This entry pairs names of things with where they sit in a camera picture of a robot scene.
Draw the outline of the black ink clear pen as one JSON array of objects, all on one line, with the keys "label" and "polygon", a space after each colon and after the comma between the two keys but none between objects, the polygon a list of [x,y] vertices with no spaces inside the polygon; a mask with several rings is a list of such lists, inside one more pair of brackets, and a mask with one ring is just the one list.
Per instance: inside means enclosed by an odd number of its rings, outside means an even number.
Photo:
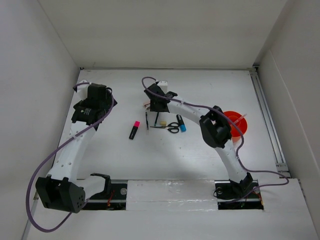
[{"label": "black ink clear pen", "polygon": [[145,124],[146,124],[146,134],[149,134],[149,118],[148,118],[148,111],[145,111]]}]

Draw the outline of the green ink clear pen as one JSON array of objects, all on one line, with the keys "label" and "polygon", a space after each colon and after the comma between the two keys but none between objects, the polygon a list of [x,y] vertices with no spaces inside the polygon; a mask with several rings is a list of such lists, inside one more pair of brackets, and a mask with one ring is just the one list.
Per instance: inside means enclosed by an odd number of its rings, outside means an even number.
[{"label": "green ink clear pen", "polygon": [[153,124],[154,127],[157,126],[159,114],[160,114],[159,112],[156,113],[156,117],[155,117],[154,124]]}]

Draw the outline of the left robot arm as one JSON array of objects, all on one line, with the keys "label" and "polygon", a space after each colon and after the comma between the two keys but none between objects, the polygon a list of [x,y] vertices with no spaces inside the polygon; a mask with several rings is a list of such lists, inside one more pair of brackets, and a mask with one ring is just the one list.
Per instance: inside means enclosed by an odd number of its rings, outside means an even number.
[{"label": "left robot arm", "polygon": [[78,213],[92,196],[104,199],[111,194],[109,175],[92,173],[83,180],[77,176],[89,142],[117,101],[112,89],[102,84],[83,81],[73,89],[80,101],[73,107],[68,143],[47,176],[37,179],[35,187],[45,208]]}]

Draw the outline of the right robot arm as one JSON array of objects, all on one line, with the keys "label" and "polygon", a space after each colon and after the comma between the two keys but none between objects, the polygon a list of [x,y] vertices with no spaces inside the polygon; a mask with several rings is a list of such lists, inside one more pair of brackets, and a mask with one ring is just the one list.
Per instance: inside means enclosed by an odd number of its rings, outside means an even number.
[{"label": "right robot arm", "polygon": [[253,189],[253,178],[240,163],[232,141],[231,126],[218,106],[206,107],[184,101],[174,92],[164,93],[153,83],[144,90],[150,99],[150,110],[180,115],[200,127],[202,139],[222,160],[229,177],[230,196],[225,200],[246,198]]}]

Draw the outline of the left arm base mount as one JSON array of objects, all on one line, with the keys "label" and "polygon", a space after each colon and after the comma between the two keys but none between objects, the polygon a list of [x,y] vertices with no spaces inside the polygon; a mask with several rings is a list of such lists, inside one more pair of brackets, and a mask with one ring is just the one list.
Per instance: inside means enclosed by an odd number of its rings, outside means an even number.
[{"label": "left arm base mount", "polygon": [[127,204],[128,180],[111,179],[109,175],[93,173],[104,179],[104,190],[86,200],[82,210],[124,211]]}]

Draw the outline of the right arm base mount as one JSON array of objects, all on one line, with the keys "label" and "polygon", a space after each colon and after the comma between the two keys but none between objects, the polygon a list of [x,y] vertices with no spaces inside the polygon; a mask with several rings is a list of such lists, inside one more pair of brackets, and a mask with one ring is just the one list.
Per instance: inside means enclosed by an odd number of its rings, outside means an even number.
[{"label": "right arm base mount", "polygon": [[254,180],[244,193],[236,193],[230,181],[221,180],[215,182],[212,195],[217,199],[218,210],[264,210],[261,193],[255,190],[248,194],[258,186],[258,181]]}]

